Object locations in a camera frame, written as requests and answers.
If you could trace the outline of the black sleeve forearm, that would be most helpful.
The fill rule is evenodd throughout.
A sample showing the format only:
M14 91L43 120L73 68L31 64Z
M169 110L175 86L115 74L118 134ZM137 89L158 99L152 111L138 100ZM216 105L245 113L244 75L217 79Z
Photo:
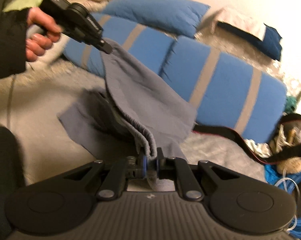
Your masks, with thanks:
M29 9L0 12L0 79L26 70Z

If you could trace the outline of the person's left hand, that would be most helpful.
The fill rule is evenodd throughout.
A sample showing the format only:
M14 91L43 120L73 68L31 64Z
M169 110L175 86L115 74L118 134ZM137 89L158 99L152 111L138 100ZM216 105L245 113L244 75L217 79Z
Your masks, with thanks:
M26 61L34 62L51 49L53 43L59 41L62 28L56 24L51 16L38 7L29 10L27 25L28 27L37 25L43 29L43 31L39 30L26 38Z

